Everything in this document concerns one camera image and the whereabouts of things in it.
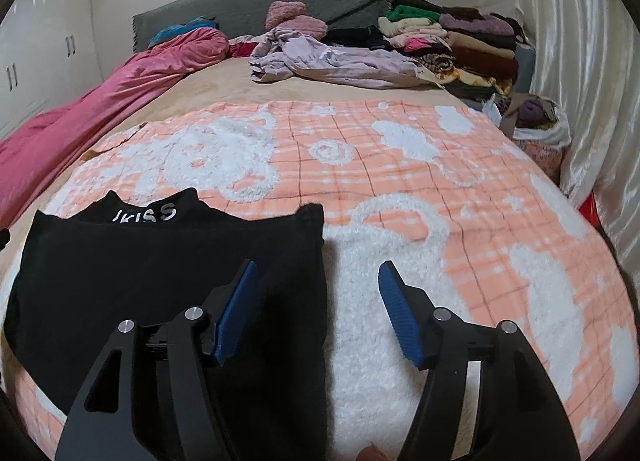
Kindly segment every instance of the green folded garment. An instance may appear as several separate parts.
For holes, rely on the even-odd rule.
[[[440,14],[423,10],[421,8],[413,8],[412,6],[402,6],[399,4],[391,12],[386,15],[391,22],[400,21],[401,19],[427,18],[430,21],[438,22]]]

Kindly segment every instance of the white curtain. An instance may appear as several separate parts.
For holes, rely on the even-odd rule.
[[[593,189],[621,266],[640,288],[640,34],[621,0],[516,0],[536,46],[531,92],[556,99],[574,142],[561,188]]]

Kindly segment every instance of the headboard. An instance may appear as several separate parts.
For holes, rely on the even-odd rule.
[[[198,16],[215,16],[229,38],[260,35],[273,1],[302,1],[307,15],[333,28],[377,24],[390,5],[390,0],[177,0],[133,17],[133,51],[146,50],[149,40],[163,28]]]

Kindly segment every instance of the closet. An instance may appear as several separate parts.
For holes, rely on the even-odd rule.
[[[0,139],[102,82],[91,0],[15,0],[0,24]]]

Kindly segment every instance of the blue rubber pad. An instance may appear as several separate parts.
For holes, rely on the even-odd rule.
[[[378,288],[402,353],[417,369],[420,369],[425,359],[420,327],[407,301],[404,300],[395,276],[386,264],[382,264],[378,271]]]
[[[253,261],[248,264],[218,323],[213,356],[219,365],[224,364],[236,352],[240,335],[257,295],[257,270]]]

